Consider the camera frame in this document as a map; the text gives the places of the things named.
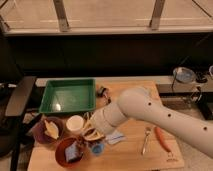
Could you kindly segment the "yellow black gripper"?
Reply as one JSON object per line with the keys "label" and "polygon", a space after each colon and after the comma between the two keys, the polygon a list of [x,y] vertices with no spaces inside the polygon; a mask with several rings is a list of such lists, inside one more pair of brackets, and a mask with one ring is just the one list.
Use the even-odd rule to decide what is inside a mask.
{"label": "yellow black gripper", "polygon": [[86,112],[83,115],[83,119],[84,119],[84,125],[82,128],[82,137],[88,141],[88,142],[92,142],[92,141],[98,141],[104,138],[104,135],[99,133],[91,124],[90,118],[91,118],[92,114],[90,112]]}

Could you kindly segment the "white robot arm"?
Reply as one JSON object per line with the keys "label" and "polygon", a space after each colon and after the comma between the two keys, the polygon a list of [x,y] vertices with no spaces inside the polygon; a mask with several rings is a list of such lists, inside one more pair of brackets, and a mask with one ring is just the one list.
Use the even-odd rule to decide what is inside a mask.
{"label": "white robot arm", "polygon": [[161,127],[213,158],[213,124],[163,106],[144,87],[126,89],[115,101],[97,109],[86,121],[82,136],[86,141],[101,139],[129,118]]}

